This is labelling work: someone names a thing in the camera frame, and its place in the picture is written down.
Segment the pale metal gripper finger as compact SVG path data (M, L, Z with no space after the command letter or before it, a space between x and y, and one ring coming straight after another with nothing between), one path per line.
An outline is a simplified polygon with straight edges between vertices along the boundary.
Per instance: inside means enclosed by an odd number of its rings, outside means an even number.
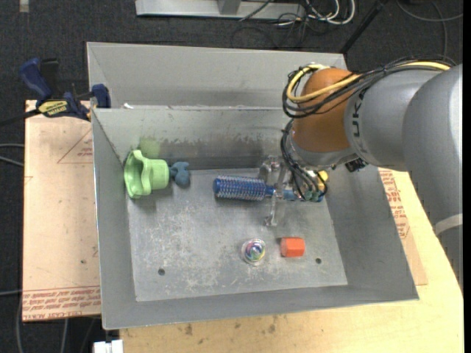
M258 170L258 178L265 183L277 183L281 174L283 159L276 156L268 156L261 163Z
M278 200L276 196L273 196L270 201L270 211L269 215L265 218L264 223L266 227L276 227L277 226L277 205Z

